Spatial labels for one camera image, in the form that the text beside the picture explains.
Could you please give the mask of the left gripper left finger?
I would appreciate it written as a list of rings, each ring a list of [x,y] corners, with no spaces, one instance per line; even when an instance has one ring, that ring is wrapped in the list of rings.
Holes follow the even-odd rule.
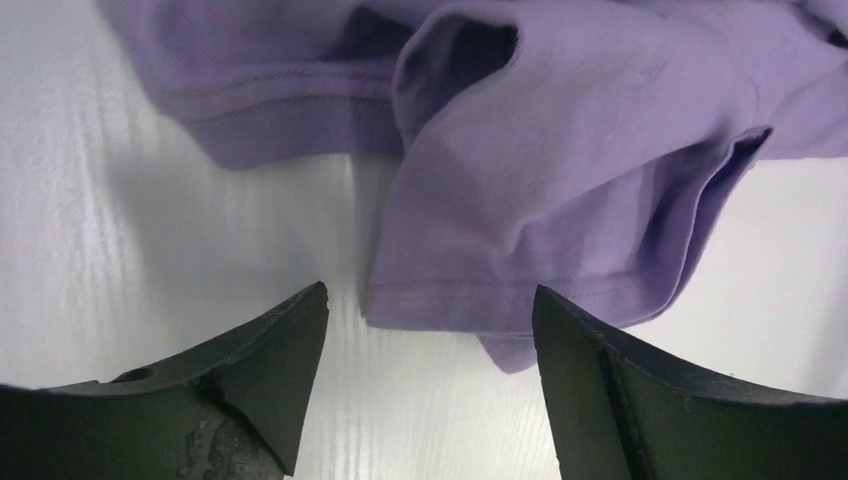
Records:
[[[1,389],[5,479],[282,479],[294,473],[328,325],[310,285],[109,382]]]

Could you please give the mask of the purple t shirt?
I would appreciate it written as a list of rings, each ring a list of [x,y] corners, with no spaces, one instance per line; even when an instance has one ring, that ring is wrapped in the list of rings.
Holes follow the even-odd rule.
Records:
[[[538,285],[619,327],[679,296],[758,157],[847,153],[843,1],[102,1],[219,165],[401,158],[374,327],[536,361]]]

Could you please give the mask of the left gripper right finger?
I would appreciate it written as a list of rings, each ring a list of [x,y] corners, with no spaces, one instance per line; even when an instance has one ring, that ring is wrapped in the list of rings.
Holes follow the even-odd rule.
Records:
[[[539,286],[532,326],[565,479],[843,479],[847,404],[733,378]]]

